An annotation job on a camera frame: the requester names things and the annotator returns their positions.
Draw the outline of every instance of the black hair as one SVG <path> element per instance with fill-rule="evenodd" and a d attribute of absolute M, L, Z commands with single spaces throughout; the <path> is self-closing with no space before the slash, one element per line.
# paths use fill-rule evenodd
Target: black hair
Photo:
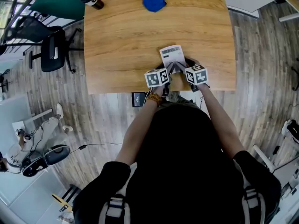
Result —
<path fill-rule="evenodd" d="M 2 162 L 0 162 L 0 172 L 1 173 L 4 173 L 4 172 L 7 172 L 8 171 L 8 169 L 7 169 L 7 167 L 5 166 L 5 163 L 2 161 Z"/>

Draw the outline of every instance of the blue cloth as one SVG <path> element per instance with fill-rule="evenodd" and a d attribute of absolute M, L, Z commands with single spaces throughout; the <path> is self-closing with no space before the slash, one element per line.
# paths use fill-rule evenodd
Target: blue cloth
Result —
<path fill-rule="evenodd" d="M 143 0 L 143 5 L 150 12 L 156 13 L 166 6 L 165 0 Z"/>

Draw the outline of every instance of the green panel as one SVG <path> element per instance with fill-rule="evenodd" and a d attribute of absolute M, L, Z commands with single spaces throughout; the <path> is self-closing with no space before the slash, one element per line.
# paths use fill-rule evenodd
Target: green panel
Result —
<path fill-rule="evenodd" d="M 85 4 L 80 0 L 36 0 L 30 10 L 59 18 L 78 20 L 84 16 Z"/>

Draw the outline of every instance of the bracelet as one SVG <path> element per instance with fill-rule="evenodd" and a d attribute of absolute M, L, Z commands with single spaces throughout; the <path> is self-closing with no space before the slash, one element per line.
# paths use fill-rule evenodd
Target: bracelet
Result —
<path fill-rule="evenodd" d="M 160 104 L 162 103 L 162 98 L 155 93 L 149 94 L 149 96 L 146 98 L 146 101 L 148 101 L 149 99 L 155 101 L 158 104 L 158 106 L 160 106 Z"/>

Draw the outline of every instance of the tabletop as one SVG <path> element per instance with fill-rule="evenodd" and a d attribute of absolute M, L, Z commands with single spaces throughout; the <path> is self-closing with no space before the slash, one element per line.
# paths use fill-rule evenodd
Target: tabletop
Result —
<path fill-rule="evenodd" d="M 235 47 L 225 0 L 166 0 L 157 13 L 142 0 L 86 5 L 84 55 L 89 94 L 147 91 L 144 73 L 162 63 L 159 50 L 181 45 L 208 70 L 213 90 L 235 90 Z M 188 90 L 182 74 L 171 89 Z"/>

